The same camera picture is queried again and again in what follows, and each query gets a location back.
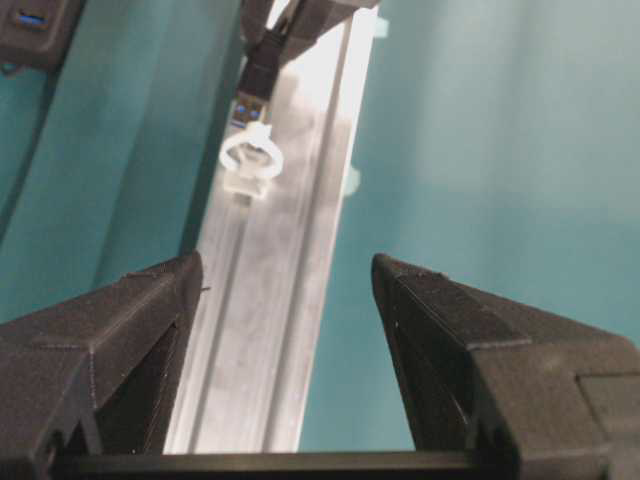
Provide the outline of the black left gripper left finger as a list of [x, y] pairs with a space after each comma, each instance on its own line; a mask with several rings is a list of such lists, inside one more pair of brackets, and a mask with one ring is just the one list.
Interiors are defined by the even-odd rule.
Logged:
[[203, 282], [198, 253], [1, 327], [1, 475], [64, 453], [163, 452]]

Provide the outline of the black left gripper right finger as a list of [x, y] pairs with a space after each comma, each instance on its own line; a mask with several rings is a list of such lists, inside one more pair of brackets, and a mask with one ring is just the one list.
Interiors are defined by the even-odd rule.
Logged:
[[638, 477], [629, 339], [385, 254], [371, 281], [417, 449], [473, 450], [513, 479]]

